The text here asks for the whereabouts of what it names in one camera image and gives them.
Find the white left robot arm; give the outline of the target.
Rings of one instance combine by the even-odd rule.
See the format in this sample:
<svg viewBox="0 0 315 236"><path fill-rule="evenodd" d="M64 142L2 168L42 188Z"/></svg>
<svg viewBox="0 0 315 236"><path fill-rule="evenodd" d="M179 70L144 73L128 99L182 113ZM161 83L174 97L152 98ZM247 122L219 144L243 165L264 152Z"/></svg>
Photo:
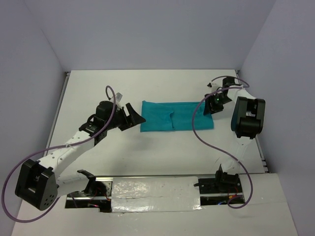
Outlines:
<svg viewBox="0 0 315 236"><path fill-rule="evenodd" d="M85 196L94 194L97 186L95 175L86 170L77 170L72 175L62 176L64 170L100 143L109 130L118 128L125 131L145 121L129 103L120 107L111 101L101 101L96 112L63 148L57 148L37 161L28 159L22 164L15 195L43 211L55 199L75 191Z"/></svg>

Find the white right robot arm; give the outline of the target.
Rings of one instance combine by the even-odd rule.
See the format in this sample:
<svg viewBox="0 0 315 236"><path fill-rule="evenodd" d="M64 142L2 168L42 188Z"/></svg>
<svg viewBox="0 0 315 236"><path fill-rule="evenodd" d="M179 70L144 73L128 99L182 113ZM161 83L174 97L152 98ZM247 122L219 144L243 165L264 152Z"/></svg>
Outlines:
<svg viewBox="0 0 315 236"><path fill-rule="evenodd" d="M237 159L230 159L220 164L216 171L214 187L219 192L237 186L241 163L245 159L248 145L261 133L264 125L265 105L264 99L250 95L246 88L249 84L240 83L233 76L219 76L207 85L213 95L205 95L205 108L203 115L214 115L224 110L224 105L234 103L231 116L231 131L234 133L231 142L231 154Z"/></svg>

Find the teal t shirt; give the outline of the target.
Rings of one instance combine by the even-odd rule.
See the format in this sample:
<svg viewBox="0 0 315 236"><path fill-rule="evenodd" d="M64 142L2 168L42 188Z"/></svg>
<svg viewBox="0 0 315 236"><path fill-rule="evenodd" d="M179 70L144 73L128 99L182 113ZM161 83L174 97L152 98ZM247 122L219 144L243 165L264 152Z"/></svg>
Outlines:
<svg viewBox="0 0 315 236"><path fill-rule="evenodd" d="M210 114L203 115L205 103L143 101L141 116L146 120L140 125L141 132L190 131L214 129Z"/></svg>

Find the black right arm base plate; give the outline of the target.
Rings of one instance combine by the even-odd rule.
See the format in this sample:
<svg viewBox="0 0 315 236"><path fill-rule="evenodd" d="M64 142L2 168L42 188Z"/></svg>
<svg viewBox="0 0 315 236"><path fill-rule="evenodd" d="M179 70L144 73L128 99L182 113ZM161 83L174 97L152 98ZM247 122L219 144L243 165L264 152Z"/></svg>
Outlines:
<svg viewBox="0 0 315 236"><path fill-rule="evenodd" d="M240 182L236 185L217 183L214 178L199 178L194 187L199 189L202 197L229 197L243 192Z"/></svg>

